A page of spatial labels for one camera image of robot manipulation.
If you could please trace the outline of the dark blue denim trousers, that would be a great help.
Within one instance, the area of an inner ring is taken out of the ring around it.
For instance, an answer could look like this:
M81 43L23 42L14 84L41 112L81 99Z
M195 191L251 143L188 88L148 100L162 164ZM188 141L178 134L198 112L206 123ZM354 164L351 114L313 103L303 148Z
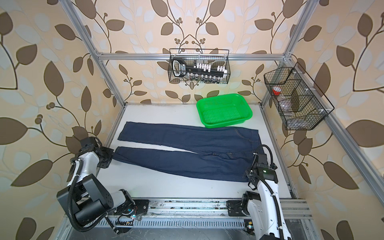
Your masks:
M264 153L257 130L127 122L118 139L174 148L117 147L114 160L188 178L247 182L255 153Z

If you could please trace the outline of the green perforated plastic basket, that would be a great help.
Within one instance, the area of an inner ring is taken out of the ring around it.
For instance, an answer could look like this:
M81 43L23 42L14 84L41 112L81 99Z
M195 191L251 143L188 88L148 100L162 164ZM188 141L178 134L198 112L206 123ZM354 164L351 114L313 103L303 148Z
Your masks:
M205 98L196 107L202 124L209 129L242 124L253 116L249 104L239 94Z

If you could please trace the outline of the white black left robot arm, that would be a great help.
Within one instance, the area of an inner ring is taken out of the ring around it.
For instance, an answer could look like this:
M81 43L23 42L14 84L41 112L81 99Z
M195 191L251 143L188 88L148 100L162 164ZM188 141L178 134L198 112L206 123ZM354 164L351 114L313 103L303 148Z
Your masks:
M109 167L114 150L102 146L96 137L84 138L80 143L81 149L71 159L71 180L57 193L72 227L86 232L107 220L110 212L134 215L137 207L129 193L121 189L111 194L96 177L99 168Z

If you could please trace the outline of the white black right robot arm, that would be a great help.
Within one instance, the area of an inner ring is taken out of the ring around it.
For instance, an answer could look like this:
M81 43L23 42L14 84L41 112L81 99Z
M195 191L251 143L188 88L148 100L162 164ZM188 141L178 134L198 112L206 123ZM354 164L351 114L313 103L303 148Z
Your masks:
M268 163L266 154L255 154L251 168L246 172L249 187L256 194L246 193L244 213L251 217L257 240L291 240L293 237L284 220L279 198L276 165Z

